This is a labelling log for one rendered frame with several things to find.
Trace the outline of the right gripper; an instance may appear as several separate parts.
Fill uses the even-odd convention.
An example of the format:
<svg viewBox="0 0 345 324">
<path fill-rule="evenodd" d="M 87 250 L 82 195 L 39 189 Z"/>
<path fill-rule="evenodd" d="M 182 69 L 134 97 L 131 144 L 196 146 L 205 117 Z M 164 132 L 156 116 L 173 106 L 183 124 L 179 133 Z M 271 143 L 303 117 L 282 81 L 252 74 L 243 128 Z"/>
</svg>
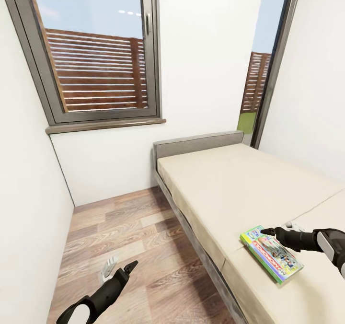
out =
<svg viewBox="0 0 345 324">
<path fill-rule="evenodd" d="M 281 227 L 277 228 L 269 228 L 261 230 L 260 233 L 264 233 L 266 235 L 274 236 L 277 241 L 282 243 L 284 246 L 296 251 L 301 252 L 301 250 L 307 250 L 307 248 L 302 243 L 301 231 L 286 231 Z"/>
</svg>

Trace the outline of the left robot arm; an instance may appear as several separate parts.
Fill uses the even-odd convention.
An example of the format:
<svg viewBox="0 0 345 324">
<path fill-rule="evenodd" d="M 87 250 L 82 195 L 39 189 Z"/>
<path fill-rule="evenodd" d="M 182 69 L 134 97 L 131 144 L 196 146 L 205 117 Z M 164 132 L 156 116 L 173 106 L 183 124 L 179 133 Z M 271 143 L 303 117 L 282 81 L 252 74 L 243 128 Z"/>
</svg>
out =
<svg viewBox="0 0 345 324">
<path fill-rule="evenodd" d="M 94 324 L 99 316 L 120 296 L 130 277 L 131 271 L 138 261 L 125 266 L 124 271 L 119 268 L 113 276 L 111 272 L 116 266 L 118 257 L 108 259 L 100 271 L 98 278 L 100 288 L 90 297 L 84 296 L 75 304 L 69 306 L 56 321 L 57 324 Z"/>
</svg>

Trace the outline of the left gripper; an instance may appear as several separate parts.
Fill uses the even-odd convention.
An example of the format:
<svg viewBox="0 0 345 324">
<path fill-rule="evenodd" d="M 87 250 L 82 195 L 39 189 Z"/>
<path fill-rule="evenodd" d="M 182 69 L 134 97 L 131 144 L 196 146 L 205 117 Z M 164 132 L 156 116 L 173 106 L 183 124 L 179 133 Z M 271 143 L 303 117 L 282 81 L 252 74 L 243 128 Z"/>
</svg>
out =
<svg viewBox="0 0 345 324">
<path fill-rule="evenodd" d="M 134 261 L 128 265 L 125 266 L 124 271 L 122 268 L 119 268 L 113 277 L 108 280 L 104 285 L 102 285 L 97 291 L 102 291 L 107 300 L 107 307 L 113 305 L 118 297 L 120 296 L 123 288 L 125 287 L 126 283 L 128 282 L 128 279 L 130 277 L 131 271 L 136 267 L 138 264 L 138 261 Z"/>
</svg>

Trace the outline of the board game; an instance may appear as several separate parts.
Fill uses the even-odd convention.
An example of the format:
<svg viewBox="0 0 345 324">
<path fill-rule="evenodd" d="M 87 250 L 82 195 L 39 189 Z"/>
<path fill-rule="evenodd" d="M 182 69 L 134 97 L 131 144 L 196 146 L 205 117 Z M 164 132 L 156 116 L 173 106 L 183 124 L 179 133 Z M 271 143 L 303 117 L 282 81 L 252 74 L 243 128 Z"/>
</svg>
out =
<svg viewBox="0 0 345 324">
<path fill-rule="evenodd" d="M 240 234 L 239 238 L 277 282 L 282 284 L 288 278 L 301 271 L 304 265 L 274 236 L 260 233 L 261 230 L 264 230 L 264 228 L 259 225 Z"/>
</svg>

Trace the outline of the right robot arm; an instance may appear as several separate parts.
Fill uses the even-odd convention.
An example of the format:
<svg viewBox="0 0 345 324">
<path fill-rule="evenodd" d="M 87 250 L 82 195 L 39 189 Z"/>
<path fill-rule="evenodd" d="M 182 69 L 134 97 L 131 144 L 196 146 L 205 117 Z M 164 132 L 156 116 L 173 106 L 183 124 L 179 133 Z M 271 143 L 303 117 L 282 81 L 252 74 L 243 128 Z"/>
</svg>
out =
<svg viewBox="0 0 345 324">
<path fill-rule="evenodd" d="M 260 233 L 274 236 L 284 246 L 299 253 L 301 250 L 324 252 L 345 279 L 345 232 L 327 228 L 306 233 L 293 221 L 285 226 L 287 230 L 277 227 L 261 230 Z"/>
</svg>

